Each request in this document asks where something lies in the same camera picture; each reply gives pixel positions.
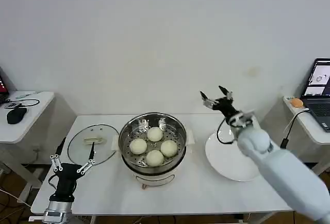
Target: power cord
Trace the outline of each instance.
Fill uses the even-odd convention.
[[[56,186],[55,186],[53,183],[51,183],[51,180],[52,180],[54,177],[56,177],[55,174],[50,176],[50,178],[48,179],[48,184],[56,190]]]
[[[0,192],[4,192],[4,191],[7,191],[3,186],[0,186],[0,188],[3,190],[3,191],[0,191]],[[2,210],[0,210],[0,213],[2,213],[6,208],[16,208],[16,207],[22,207],[23,204],[19,204],[17,206],[10,206],[9,203],[10,203],[10,197],[9,197],[9,194],[5,193],[5,195],[7,196],[7,203],[6,204],[3,204],[3,203],[0,203],[1,206],[3,206],[4,208]]]
[[[140,218],[138,218],[136,221],[134,221],[132,224],[139,224],[139,222],[143,219],[143,218],[149,218],[151,217],[151,215],[148,216],[141,216]]]
[[[35,149],[33,151],[36,153],[36,158],[33,161],[31,161],[31,162],[29,162],[29,163],[27,163],[25,165],[22,164],[24,167],[28,167],[29,165],[34,164],[38,160],[40,150],[39,149]]]
[[[22,214],[23,214],[24,211],[25,211],[26,206],[24,206],[23,204],[19,204],[19,205],[17,205],[17,206],[10,206],[10,205],[9,205],[9,202],[10,202],[10,196],[14,197],[15,199],[18,199],[18,198],[15,197],[14,195],[8,193],[6,190],[4,190],[4,189],[3,189],[3,186],[0,187],[0,192],[5,193],[5,194],[7,195],[7,197],[8,197],[8,201],[7,201],[6,204],[2,204],[2,203],[0,203],[0,205],[4,206],[3,209],[0,210],[0,213],[2,213],[2,212],[3,212],[5,209],[7,209],[7,208],[19,208],[18,210],[13,211],[12,213],[10,213],[10,214],[8,214],[7,216],[5,216],[4,218],[0,219],[0,222],[2,223],[3,220],[7,220],[7,221],[9,222],[9,224],[11,224],[11,220],[10,220],[10,218],[8,218],[8,217],[11,216],[11,215],[14,214],[14,213],[20,211],[20,210],[23,210],[22,213],[20,214],[19,218],[17,219],[16,224],[18,224],[19,221],[20,221],[20,218],[21,218]]]
[[[23,211],[20,213],[20,215],[19,215],[19,217],[18,217],[18,219],[16,221],[16,224],[19,224],[20,223],[21,217],[22,217],[22,215],[23,215],[24,212],[25,212],[25,208],[23,208]]]
[[[31,107],[31,106],[35,106],[37,104],[40,103],[40,100],[39,99],[21,99],[21,100],[10,100],[10,99],[7,99],[5,100],[5,103],[14,103],[14,102],[21,102],[21,101],[37,101],[36,103],[34,104],[29,104],[29,105],[23,105],[22,103],[20,103],[19,105],[15,105],[15,106],[12,106],[12,107],[5,107],[4,109],[15,109],[15,107]]]
[[[292,127],[293,127],[293,124],[294,124],[294,121],[296,120],[297,116],[300,115],[301,113],[304,113],[304,112],[309,112],[309,109],[306,108],[304,110],[302,110],[301,112],[298,112],[297,114],[294,115],[294,117],[291,119],[291,125],[290,125],[290,129],[289,129],[289,132],[287,134],[287,136],[285,138],[283,138],[282,140],[282,143],[280,144],[280,148],[282,149],[286,149],[287,148],[287,144],[289,142],[289,135],[290,135],[290,132],[292,130]]]
[[[22,201],[21,199],[17,198],[16,196],[12,195],[11,193],[6,192],[5,190],[3,190],[3,189],[1,189],[1,188],[0,188],[0,191],[2,191],[3,193],[6,193],[6,194],[8,194],[8,195],[10,195],[10,196],[12,196],[12,197],[14,197],[14,198],[16,198],[17,200],[19,200],[20,202],[23,202],[26,206],[28,206],[28,207],[31,208],[31,206],[30,206],[29,204],[27,204],[26,202],[24,202],[24,201]]]
[[[285,131],[288,129],[288,127],[289,127],[290,124],[292,123],[294,117],[295,117],[296,115],[298,115],[298,114],[299,114],[299,113],[296,113],[296,114],[291,118],[290,122],[289,122],[288,125],[285,127],[285,129],[283,130],[283,134],[285,133]]]
[[[222,124],[224,123],[224,121],[225,121],[225,118],[222,120],[222,122],[220,123],[220,125],[219,125],[219,127],[218,127],[218,129],[217,129],[217,139],[218,139],[218,141],[219,141],[221,144],[224,144],[224,145],[227,145],[227,144],[233,144],[233,143],[234,143],[233,140],[232,140],[232,141],[229,141],[229,142],[222,142],[222,141],[220,140],[220,138],[219,138],[219,131],[220,131],[220,128],[221,128]]]

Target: laptop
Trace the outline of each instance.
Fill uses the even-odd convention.
[[[301,100],[315,120],[330,133],[330,58],[316,59]]]
[[[0,104],[3,104],[5,100],[8,98],[8,96],[9,96],[8,89],[5,86],[5,83],[0,76]]]

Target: computer mouse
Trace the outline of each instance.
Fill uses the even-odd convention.
[[[25,113],[27,112],[27,108],[18,108],[12,109],[7,114],[7,122],[9,124],[17,124],[22,121]]]

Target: electric steamer pot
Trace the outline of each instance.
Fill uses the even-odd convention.
[[[159,127],[163,137],[158,142],[151,142],[147,132],[152,127]],[[131,153],[129,144],[132,140],[141,138],[147,143],[147,150],[140,155]],[[165,140],[173,140],[178,145],[174,157],[165,157],[162,165],[148,166],[146,155],[152,150],[160,150]],[[146,113],[134,117],[122,128],[119,134],[119,149],[126,166],[135,173],[136,179],[145,185],[162,185],[174,179],[174,170],[182,162],[186,154],[187,133],[185,127],[176,118],[164,113]]]

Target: white table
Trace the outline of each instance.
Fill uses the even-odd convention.
[[[194,133],[195,145],[178,168],[173,182],[142,190],[117,152],[78,180],[72,212],[75,215],[202,215],[260,213],[292,209],[262,178],[236,182],[218,174],[205,155],[205,142],[223,119],[221,114],[175,115]],[[70,129],[61,155],[70,163],[67,148],[85,127],[108,124],[120,132],[133,116],[79,116]],[[53,168],[39,190],[31,211],[43,214],[54,189],[48,185]]]
[[[293,115],[300,112],[302,108],[293,107],[290,103],[293,97],[283,97],[283,101]],[[317,123],[314,117],[310,113],[301,113],[297,116],[296,120],[300,123],[303,130],[309,136],[309,138],[318,145],[330,145],[330,133],[324,131],[324,129]],[[313,172],[316,175],[320,175],[327,168],[330,167],[330,153],[327,153],[322,158],[316,166],[313,167]]]
[[[17,91],[10,94],[9,99],[14,101],[15,97],[28,94],[31,92]],[[17,124],[8,124],[6,116],[11,109],[5,109],[4,105],[0,106],[0,143],[14,144],[23,139],[35,121],[40,117],[48,104],[54,98],[54,93],[44,91],[38,94],[25,97],[23,99],[38,99],[39,104],[31,107],[27,107],[27,113],[21,122]],[[33,104],[35,101],[24,101],[23,105]],[[31,172],[25,169],[17,159],[15,159],[6,149],[0,149],[0,160],[5,163],[10,169],[20,175],[27,182],[35,187],[40,187],[41,182]]]

